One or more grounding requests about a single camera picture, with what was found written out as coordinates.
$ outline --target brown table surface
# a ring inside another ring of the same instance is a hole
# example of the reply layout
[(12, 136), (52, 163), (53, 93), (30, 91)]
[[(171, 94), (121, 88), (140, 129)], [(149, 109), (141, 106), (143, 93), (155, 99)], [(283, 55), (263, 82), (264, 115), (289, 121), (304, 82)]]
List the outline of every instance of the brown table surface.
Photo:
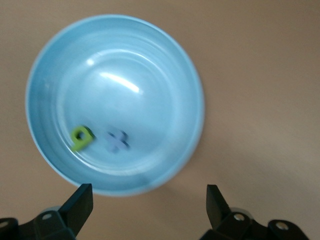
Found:
[(205, 94), (205, 124), (186, 167), (138, 196), (94, 195), (78, 239), (199, 239), (210, 223), (206, 185), (263, 225), (320, 225), (320, 2), (318, 0), (0, 0), (0, 218), (20, 223), (61, 205), (75, 186), (37, 150), (25, 116), (32, 63), (59, 30), (125, 14), (172, 35)]

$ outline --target tan tabletop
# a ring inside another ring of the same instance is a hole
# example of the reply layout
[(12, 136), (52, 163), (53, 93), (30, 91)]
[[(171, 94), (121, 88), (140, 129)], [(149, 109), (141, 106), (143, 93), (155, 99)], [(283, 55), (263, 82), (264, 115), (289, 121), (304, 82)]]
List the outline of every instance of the tan tabletop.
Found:
[(172, 35), (198, 69), (206, 117), (176, 177), (138, 196), (94, 195), (78, 239), (197, 240), (210, 228), (207, 184), (263, 225), (285, 219), (318, 239), (318, 0), (0, 0), (0, 218), (22, 224), (76, 190), (37, 150), (25, 88), (54, 34), (100, 14), (142, 18)]

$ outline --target blue plate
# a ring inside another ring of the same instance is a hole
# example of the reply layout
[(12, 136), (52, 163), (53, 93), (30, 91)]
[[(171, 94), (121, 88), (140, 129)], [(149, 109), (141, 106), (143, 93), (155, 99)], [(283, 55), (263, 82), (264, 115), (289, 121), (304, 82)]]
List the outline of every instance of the blue plate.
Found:
[[(203, 128), (204, 95), (192, 61), (167, 33), (100, 15), (68, 26), (40, 52), (26, 115), (37, 148), (62, 177), (128, 196), (164, 184), (187, 163)], [(94, 139), (72, 151), (79, 126)]]

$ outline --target blue bowl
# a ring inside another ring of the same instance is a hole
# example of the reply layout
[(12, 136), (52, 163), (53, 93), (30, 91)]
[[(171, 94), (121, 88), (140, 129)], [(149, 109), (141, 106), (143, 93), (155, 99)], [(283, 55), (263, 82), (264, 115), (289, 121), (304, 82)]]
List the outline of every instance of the blue bowl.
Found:
[[(138, 18), (99, 15), (63, 29), (40, 52), (26, 116), (37, 148), (63, 178), (129, 196), (164, 184), (190, 159), (204, 95), (192, 61), (167, 33)], [(79, 126), (94, 138), (72, 151)]]

